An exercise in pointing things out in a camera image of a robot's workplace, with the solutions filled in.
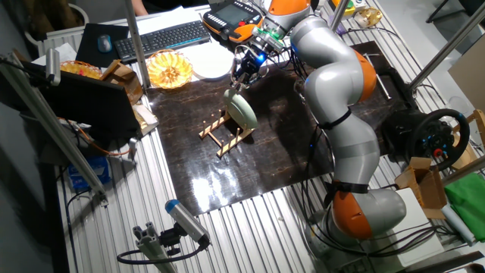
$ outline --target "steering wheel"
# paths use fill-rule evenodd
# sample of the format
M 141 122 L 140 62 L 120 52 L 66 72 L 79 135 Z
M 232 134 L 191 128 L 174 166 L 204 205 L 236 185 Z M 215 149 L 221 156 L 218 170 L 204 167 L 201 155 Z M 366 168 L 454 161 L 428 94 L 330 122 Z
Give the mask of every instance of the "steering wheel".
M 452 131 L 436 130 L 436 124 L 442 124 L 442 117 L 452 117 L 460 124 L 460 140 L 457 146 L 453 146 L 455 139 Z M 415 156 L 416 150 L 431 151 L 434 157 L 442 156 L 444 160 L 438 163 L 440 171 L 451 167 L 463 154 L 470 140 L 470 126 L 465 116 L 452 109 L 440 109 L 431 112 L 411 132 L 406 143 L 405 159 L 407 162 Z

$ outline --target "dark tabletop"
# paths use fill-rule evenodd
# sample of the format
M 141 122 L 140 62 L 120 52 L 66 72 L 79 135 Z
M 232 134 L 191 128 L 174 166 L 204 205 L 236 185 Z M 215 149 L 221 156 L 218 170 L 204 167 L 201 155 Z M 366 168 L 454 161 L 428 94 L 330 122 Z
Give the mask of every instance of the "dark tabletop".
M 373 42 L 355 49 L 380 53 Z M 372 61 L 376 67 L 389 66 L 381 56 L 372 57 Z M 203 121 L 212 122 L 211 114 L 218 116 L 219 109 L 224 114 L 222 97 L 229 88 L 229 77 L 200 80 L 176 90 L 148 91 L 153 113 L 160 121 L 158 132 L 177 198 L 191 213 L 219 209 L 304 179 L 315 122 L 293 89 L 295 80 L 292 71 L 272 66 L 264 79 L 241 93 L 258 118 L 258 128 L 222 158 L 216 155 L 219 146 L 208 136 L 201 140 L 199 132 Z M 386 147 L 379 126 L 397 105 L 398 99 L 385 100 L 377 87 L 367 101 L 351 107 L 377 131 L 383 154 Z M 228 143 L 230 134 L 236 135 L 236 128 L 236 123 L 229 120 L 213 134 Z M 321 139 L 310 177 L 329 173 L 332 166 L 325 139 Z

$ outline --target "blue light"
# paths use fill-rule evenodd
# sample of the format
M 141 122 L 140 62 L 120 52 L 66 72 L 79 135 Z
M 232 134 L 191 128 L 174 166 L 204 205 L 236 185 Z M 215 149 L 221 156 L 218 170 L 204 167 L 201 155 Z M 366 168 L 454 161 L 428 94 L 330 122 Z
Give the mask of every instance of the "blue light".
M 295 53 L 298 53 L 298 49 L 296 48 L 296 46 L 295 46 L 295 45 L 293 45 L 293 43 L 292 43 L 292 42 L 291 42 L 291 47 L 293 48 L 293 51 L 294 51 Z
M 262 63 L 263 61 L 266 61 L 266 56 L 261 53 L 259 56 L 258 56 L 258 60 Z

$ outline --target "green cloth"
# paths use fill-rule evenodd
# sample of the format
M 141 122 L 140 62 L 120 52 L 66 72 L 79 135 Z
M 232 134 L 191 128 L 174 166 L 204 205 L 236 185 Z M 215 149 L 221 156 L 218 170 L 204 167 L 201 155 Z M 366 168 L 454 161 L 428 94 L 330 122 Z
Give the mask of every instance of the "green cloth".
M 475 238 L 485 241 L 485 180 L 478 174 L 469 174 L 446 186 L 445 192 L 451 207 Z

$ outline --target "keyboard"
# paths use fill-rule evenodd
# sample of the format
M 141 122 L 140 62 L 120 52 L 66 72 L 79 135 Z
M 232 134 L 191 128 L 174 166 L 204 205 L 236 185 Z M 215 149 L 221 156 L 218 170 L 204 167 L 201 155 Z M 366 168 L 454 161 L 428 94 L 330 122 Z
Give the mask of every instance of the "keyboard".
M 181 49 L 187 46 L 208 42 L 211 39 L 201 21 L 195 21 L 157 30 L 140 36 L 145 57 L 162 49 Z M 131 38 L 114 42 L 123 63 L 136 61 L 135 48 Z

